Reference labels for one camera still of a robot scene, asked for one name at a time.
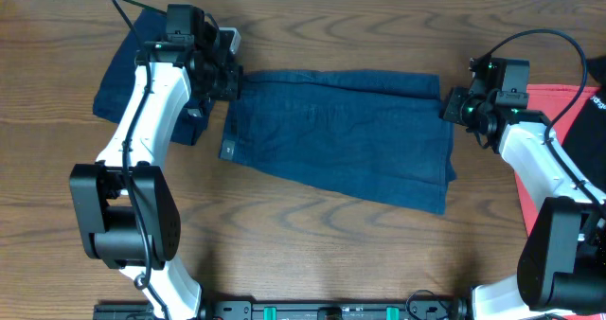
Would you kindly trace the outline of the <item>blue denim shorts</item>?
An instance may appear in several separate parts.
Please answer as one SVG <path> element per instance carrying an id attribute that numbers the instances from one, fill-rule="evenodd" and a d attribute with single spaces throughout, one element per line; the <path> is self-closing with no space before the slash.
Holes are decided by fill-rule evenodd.
<path id="1" fill-rule="evenodd" d="M 247 75 L 220 158 L 351 197 L 442 214 L 456 175 L 439 77 L 378 70 Z"/>

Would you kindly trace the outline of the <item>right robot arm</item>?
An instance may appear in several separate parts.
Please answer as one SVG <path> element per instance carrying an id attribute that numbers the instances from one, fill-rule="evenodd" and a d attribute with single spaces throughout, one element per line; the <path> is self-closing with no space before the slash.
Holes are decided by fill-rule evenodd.
<path id="1" fill-rule="evenodd" d="M 538 216 L 517 272 L 472 290 L 471 319 L 537 319 L 605 311 L 605 194 L 564 152 L 546 115 L 497 89 L 455 87 L 441 118 L 484 135 L 522 181 Z"/>

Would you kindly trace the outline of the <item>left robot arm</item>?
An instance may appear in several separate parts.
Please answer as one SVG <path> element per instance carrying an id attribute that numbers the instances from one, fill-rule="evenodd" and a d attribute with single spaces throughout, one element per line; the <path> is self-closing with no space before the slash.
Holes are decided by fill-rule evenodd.
<path id="1" fill-rule="evenodd" d="M 130 278 L 158 319 L 201 315 L 203 289 L 177 254 L 181 220 L 163 167 L 192 97 L 239 98 L 237 51 L 153 45 L 149 59 L 136 59 L 132 95 L 110 142 L 95 163 L 75 165 L 69 177 L 86 255 Z"/>

